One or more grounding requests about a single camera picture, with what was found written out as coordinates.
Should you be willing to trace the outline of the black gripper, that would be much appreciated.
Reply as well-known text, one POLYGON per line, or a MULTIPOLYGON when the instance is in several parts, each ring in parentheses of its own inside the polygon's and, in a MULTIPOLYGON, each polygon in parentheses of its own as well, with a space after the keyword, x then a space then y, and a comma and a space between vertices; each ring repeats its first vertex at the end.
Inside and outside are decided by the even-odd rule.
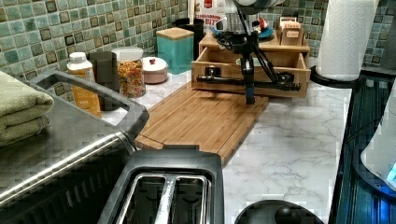
POLYGON ((242 12, 227 13, 225 17, 216 22, 217 43, 241 54, 241 69, 244 77, 246 103, 254 105, 254 63, 251 54, 260 57, 259 33, 253 29, 249 16, 242 12))

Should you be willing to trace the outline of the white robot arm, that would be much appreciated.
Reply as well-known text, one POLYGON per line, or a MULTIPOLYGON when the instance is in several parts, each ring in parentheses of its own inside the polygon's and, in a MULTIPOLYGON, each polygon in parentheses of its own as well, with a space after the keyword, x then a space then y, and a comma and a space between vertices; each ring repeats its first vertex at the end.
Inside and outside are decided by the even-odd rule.
POLYGON ((220 30, 217 41, 234 54, 241 55, 240 67, 243 78, 214 77, 214 81, 220 84, 244 86, 247 105, 255 104, 254 89, 256 87, 283 91, 291 91, 294 88, 293 75, 277 73, 273 64, 260 49, 260 34, 253 27, 254 21, 249 18, 258 15, 268 7, 283 2, 284 0, 231 0, 226 3, 224 17, 226 24, 220 30), (270 78, 269 82, 255 80, 255 60, 270 78))

